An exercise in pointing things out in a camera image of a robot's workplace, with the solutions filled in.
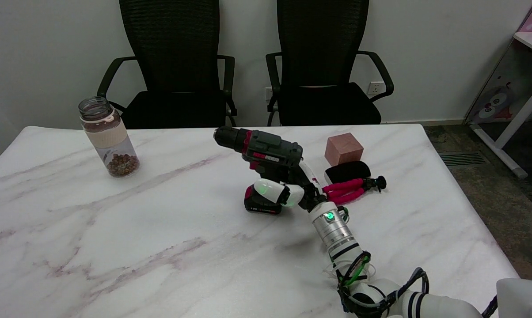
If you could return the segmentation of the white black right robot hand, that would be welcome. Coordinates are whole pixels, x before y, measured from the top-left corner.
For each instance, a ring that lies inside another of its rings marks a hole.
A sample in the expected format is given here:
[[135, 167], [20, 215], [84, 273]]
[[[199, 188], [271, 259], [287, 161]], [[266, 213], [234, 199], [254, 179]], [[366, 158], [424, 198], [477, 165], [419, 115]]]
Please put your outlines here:
[[328, 201], [313, 171], [304, 160], [289, 169], [286, 182], [261, 178], [253, 185], [254, 190], [268, 201], [282, 206], [300, 206], [311, 212], [317, 205]]

